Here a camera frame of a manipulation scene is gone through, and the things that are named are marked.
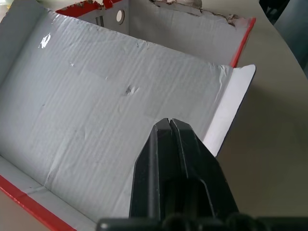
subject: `round hole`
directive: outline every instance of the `round hole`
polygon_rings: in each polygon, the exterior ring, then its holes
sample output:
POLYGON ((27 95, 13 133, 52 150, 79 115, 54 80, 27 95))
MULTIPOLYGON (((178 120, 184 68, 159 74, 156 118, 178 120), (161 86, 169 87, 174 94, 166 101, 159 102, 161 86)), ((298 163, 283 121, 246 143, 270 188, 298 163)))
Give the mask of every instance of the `round hole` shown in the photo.
POLYGON ((119 24, 123 23, 123 21, 124 21, 124 10, 120 10, 120 11, 117 12, 117 14, 116 14, 116 21, 119 24))

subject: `open cardboard box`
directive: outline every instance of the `open cardboard box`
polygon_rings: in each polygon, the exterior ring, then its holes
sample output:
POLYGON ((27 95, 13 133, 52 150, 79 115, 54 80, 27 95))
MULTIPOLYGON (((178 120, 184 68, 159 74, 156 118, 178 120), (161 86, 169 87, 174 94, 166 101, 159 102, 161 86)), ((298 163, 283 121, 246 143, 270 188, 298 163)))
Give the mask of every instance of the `open cardboard box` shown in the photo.
POLYGON ((0 188, 52 230, 128 215, 134 162, 164 117, 216 156, 255 72, 220 65, 236 65, 254 19, 108 3, 15 0, 0 24, 0 188))

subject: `beige table surface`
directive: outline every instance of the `beige table surface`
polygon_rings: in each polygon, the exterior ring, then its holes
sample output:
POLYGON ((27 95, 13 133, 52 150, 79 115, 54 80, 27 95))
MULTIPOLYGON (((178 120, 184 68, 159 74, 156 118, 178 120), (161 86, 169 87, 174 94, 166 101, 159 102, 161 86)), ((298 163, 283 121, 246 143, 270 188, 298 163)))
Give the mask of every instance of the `beige table surface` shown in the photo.
MULTIPOLYGON (((48 6, 59 9, 75 1, 49 0, 48 6)), ((308 216, 308 81, 303 71, 257 0, 203 0, 203 7, 257 18, 238 65, 255 64, 257 72, 218 155, 240 211, 308 216)), ((0 8, 0 18, 4 11, 0 8)), ((1 192, 0 205, 2 231, 43 230, 1 192)))

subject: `gray corrugated cardboard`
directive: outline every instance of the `gray corrugated cardboard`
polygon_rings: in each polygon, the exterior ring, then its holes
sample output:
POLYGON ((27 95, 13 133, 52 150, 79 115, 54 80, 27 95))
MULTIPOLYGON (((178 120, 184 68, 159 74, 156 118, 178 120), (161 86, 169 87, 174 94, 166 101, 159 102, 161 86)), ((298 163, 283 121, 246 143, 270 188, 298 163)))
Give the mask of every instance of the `gray corrugated cardboard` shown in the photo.
POLYGON ((38 202, 54 215, 61 218, 61 220, 72 228, 80 231, 94 230, 96 224, 93 221, 51 193, 46 187, 37 183, 1 156, 0 176, 11 182, 16 188, 26 193, 30 198, 38 202))
POLYGON ((234 15, 231 25, 222 15, 155 3, 161 7, 149 0, 129 1, 129 34, 216 64, 230 65, 251 21, 234 15), (190 13, 181 12, 187 9, 190 13))
POLYGON ((0 33, 20 36, 21 20, 27 36, 0 43, 19 48, 0 87, 1 155, 93 221, 126 216, 153 124, 174 117, 203 139, 232 68, 33 1, 16 0, 0 33))

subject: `red trim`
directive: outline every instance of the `red trim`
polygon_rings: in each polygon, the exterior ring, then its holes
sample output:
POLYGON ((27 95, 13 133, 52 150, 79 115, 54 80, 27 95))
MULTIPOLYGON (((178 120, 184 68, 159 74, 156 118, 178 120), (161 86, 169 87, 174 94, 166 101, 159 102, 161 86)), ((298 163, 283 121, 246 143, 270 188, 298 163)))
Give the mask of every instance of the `red trim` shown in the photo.
POLYGON ((78 18, 86 13, 89 13, 94 10, 101 10, 102 6, 96 1, 81 1, 80 3, 75 3, 71 6, 65 7, 63 9, 57 10, 57 13, 78 18))
POLYGON ((76 231, 0 175, 0 190, 52 231, 76 231))
POLYGON ((246 30, 246 33, 245 33, 245 35, 244 35, 244 37, 243 37, 243 39, 242 39, 242 42, 241 42, 241 44, 240 44, 240 46, 239 46, 239 49, 237 50, 235 56, 233 57, 233 59, 232 59, 232 61, 231 61, 231 63, 230 63, 230 66, 231 66, 231 67, 236 67, 236 66, 237 66, 237 63, 239 62, 240 55, 241 55, 241 53, 242 53, 242 50, 243 50, 243 48, 244 48, 244 45, 245 45, 246 42, 247 42, 248 35, 249 35, 250 31, 252 30, 252 28, 254 27, 255 22, 256 22, 256 18, 252 18, 252 19, 251 19, 251 22, 250 22, 250 24, 249 24, 249 27, 248 27, 248 29, 246 30))
POLYGON ((112 7, 112 5, 118 1, 121 1, 121 0, 103 0, 103 4, 104 4, 104 7, 106 9, 109 9, 112 7))

